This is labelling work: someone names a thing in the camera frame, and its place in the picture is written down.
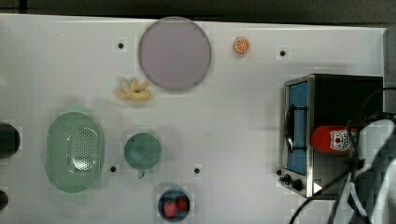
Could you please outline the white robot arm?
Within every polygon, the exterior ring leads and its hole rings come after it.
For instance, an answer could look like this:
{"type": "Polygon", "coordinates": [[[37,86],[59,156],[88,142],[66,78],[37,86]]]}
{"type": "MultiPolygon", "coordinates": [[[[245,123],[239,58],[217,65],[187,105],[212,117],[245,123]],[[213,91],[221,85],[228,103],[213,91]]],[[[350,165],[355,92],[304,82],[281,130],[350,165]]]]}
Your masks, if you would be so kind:
{"type": "Polygon", "coordinates": [[[389,224],[389,172],[395,169],[395,123],[381,119],[364,127],[358,138],[362,167],[351,181],[348,224],[389,224]]]}

